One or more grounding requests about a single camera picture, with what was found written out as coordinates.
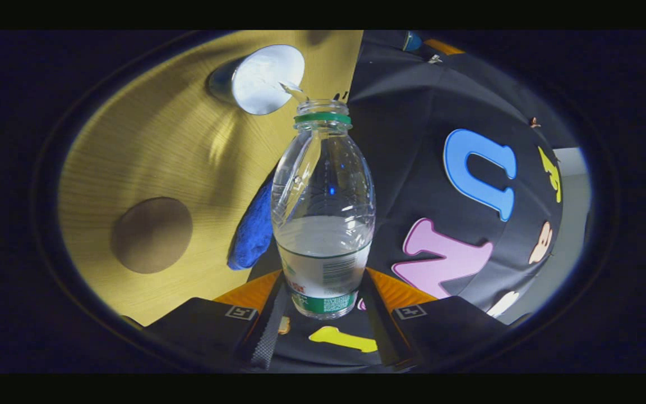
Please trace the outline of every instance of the metal cup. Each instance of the metal cup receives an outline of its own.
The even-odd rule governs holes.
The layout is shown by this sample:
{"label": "metal cup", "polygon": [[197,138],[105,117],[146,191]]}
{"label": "metal cup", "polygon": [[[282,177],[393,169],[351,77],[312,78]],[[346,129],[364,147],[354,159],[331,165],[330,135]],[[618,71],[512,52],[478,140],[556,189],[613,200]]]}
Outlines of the metal cup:
{"label": "metal cup", "polygon": [[305,60],[298,49],[274,44],[218,67],[209,77],[208,88],[216,98],[251,115],[266,115],[292,97],[280,82],[300,85],[304,70]]}

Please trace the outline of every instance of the bottle label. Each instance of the bottle label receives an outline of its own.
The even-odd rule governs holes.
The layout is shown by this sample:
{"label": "bottle label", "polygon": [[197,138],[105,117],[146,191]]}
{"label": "bottle label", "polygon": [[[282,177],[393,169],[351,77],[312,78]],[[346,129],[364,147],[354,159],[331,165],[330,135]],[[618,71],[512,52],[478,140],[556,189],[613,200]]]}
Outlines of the bottle label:
{"label": "bottle label", "polygon": [[369,251],[370,243],[345,255],[308,256],[279,245],[294,302],[316,314],[334,313],[354,304]]}

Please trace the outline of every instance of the wooden surface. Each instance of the wooden surface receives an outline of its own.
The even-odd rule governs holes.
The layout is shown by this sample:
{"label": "wooden surface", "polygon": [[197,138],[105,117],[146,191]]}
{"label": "wooden surface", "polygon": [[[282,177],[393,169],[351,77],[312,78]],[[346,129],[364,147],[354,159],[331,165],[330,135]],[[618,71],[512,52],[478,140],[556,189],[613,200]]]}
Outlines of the wooden surface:
{"label": "wooden surface", "polygon": [[[215,299],[249,269],[226,266],[236,225],[295,136],[295,100],[262,117],[219,102],[208,75],[270,44],[305,57],[311,98],[349,90],[362,31],[239,31],[151,69],[105,102],[70,149],[58,214],[74,264],[106,304],[142,325],[190,297]],[[115,221],[142,200],[180,200],[193,220],[179,261],[153,274],[126,269],[110,248]]]}

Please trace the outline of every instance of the plastic water bottle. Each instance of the plastic water bottle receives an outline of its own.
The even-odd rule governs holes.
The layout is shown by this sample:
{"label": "plastic water bottle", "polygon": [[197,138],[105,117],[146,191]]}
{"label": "plastic water bottle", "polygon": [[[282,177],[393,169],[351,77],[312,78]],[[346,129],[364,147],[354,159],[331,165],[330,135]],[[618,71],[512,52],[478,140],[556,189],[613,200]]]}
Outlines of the plastic water bottle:
{"label": "plastic water bottle", "polygon": [[276,168],[271,220],[296,309],[313,319],[350,312],[375,228],[375,191],[366,159],[348,136],[337,100],[298,105],[298,136]]}

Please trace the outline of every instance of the brown circle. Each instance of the brown circle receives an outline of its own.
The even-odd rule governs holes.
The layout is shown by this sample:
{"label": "brown circle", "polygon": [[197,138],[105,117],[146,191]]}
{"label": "brown circle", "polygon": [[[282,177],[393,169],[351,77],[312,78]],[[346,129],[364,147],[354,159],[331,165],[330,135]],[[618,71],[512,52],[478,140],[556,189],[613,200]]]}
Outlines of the brown circle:
{"label": "brown circle", "polygon": [[181,258],[192,233],[193,220],[182,202],[172,198],[144,200],[114,225],[111,250],[135,273],[157,273]]}

